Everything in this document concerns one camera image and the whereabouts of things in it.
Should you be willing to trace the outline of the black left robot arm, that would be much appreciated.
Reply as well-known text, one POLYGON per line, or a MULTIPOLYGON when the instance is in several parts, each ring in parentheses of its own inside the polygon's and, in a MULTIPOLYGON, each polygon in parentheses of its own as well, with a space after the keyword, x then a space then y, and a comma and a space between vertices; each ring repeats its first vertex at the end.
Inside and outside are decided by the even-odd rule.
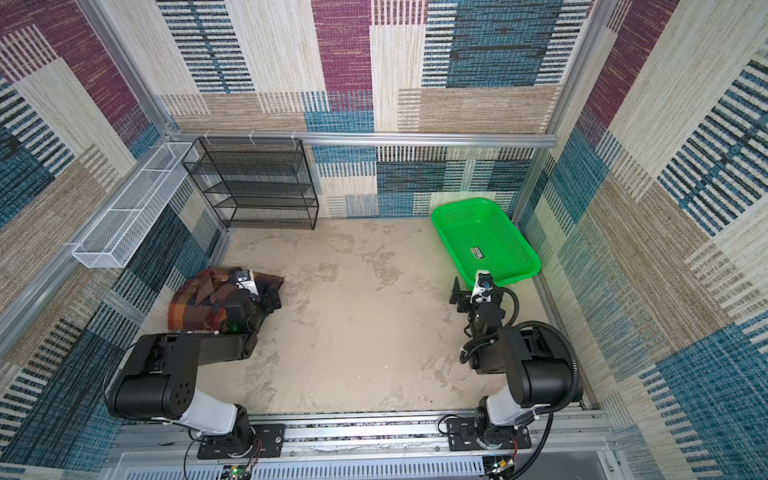
POLYGON ((281 307, 279 288, 254 296, 247 289, 226 300, 229 320, 245 324, 234 333, 164 333, 136 342, 111 388, 107 409, 116 418, 181 425, 196 433, 199 460, 245 459, 255 463, 282 453, 285 426, 251 424, 247 409, 197 387, 201 365, 248 359, 265 318, 281 307))

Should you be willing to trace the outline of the plaid long sleeve shirt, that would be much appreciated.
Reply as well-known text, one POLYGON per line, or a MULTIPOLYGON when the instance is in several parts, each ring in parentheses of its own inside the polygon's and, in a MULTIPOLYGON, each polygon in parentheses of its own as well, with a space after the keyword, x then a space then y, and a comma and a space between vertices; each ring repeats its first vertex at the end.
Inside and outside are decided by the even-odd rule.
MULTIPOLYGON (((248 268, 207 268, 179 287, 168 307, 168 328, 220 334, 257 333, 270 314, 259 308, 259 296, 252 296, 235 283, 236 269, 248 268)), ((282 276, 251 271, 259 295, 270 286, 280 290, 284 283, 282 276)))

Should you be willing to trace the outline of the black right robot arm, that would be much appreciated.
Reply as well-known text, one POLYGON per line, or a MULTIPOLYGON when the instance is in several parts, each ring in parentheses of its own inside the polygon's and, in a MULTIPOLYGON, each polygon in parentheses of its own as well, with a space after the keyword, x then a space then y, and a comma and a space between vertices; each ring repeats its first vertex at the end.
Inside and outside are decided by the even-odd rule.
POLYGON ((532 446, 528 427, 581 399, 579 362, 567 337, 552 325, 518 320, 520 302, 508 287, 481 272, 465 290, 454 280, 449 303, 467 315, 468 341, 459 362, 479 375, 502 375, 505 385, 483 397, 471 418, 443 421, 452 451, 532 446))

